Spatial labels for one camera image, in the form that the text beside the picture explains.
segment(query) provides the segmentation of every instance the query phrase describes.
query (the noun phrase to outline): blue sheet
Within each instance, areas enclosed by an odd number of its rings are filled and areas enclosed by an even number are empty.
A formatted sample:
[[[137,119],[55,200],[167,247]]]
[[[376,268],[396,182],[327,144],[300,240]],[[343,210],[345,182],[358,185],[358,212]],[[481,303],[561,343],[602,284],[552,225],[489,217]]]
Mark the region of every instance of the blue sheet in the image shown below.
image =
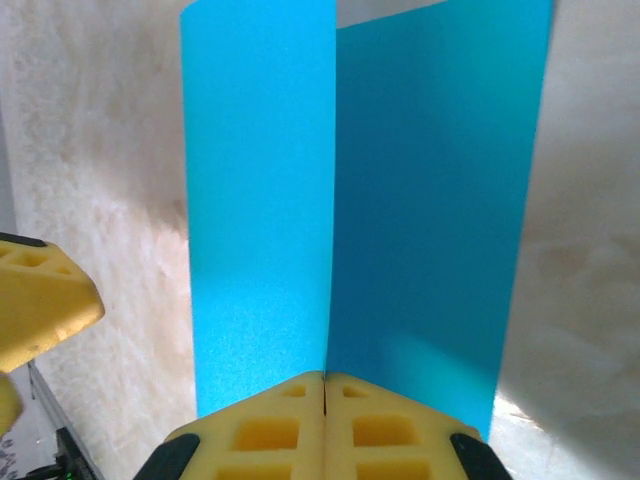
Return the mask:
[[[326,366],[487,435],[550,16],[449,0],[336,39],[328,2],[186,10],[199,415]]]

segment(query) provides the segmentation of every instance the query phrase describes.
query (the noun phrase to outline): blue paper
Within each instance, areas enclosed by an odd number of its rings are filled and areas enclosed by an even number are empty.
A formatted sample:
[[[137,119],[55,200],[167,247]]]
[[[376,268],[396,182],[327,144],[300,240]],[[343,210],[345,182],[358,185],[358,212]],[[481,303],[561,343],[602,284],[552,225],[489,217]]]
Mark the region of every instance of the blue paper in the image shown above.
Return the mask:
[[[450,0],[338,32],[327,368],[485,438],[550,12]]]
[[[335,5],[200,1],[182,15],[198,414],[324,368]]]

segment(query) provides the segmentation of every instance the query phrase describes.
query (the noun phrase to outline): yellow foam block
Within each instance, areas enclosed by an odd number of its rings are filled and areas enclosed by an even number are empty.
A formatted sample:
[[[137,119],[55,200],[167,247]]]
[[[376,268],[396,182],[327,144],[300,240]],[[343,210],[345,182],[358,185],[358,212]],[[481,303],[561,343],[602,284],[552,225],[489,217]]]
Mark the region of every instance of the yellow foam block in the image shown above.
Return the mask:
[[[60,248],[0,234],[0,371],[12,371],[103,315],[94,283]]]
[[[450,437],[475,429],[349,375],[325,385],[327,479],[467,480]]]
[[[320,480],[324,457],[321,372],[293,378],[188,424],[200,445],[181,480]]]
[[[7,433],[22,414],[22,401],[7,375],[0,372],[0,437]]]

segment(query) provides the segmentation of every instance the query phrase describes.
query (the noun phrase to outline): square hole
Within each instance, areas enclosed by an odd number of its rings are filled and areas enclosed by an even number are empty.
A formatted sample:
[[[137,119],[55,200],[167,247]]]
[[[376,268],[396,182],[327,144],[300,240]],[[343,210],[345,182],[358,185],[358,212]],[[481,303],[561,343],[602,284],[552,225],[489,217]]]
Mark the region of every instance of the square hole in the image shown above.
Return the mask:
[[[353,420],[353,445],[389,447],[419,445],[411,420],[401,415],[367,415]]]
[[[348,385],[342,389],[342,395],[347,398],[367,398],[369,396],[366,392]]]
[[[236,431],[232,450],[293,450],[298,446],[300,422],[295,418],[254,418]]]
[[[216,480],[290,480],[291,465],[223,467]]]
[[[304,397],[307,394],[307,388],[304,385],[296,385],[286,390],[283,397]]]
[[[38,265],[42,265],[47,260],[49,260],[49,258],[45,255],[24,252],[18,255],[16,258],[12,259],[11,263],[13,265],[20,265],[21,267],[37,267]]]
[[[359,463],[358,480],[432,480],[429,464],[422,460],[394,460],[388,462]]]

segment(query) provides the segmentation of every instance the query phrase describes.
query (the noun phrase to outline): folded blue paper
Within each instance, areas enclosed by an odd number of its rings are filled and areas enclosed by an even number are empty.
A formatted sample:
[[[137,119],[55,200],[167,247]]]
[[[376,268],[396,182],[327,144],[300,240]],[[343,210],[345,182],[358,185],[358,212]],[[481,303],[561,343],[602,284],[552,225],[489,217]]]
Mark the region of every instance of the folded blue paper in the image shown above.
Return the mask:
[[[449,0],[336,36],[327,2],[185,11],[200,415],[326,366],[486,436],[550,16]]]

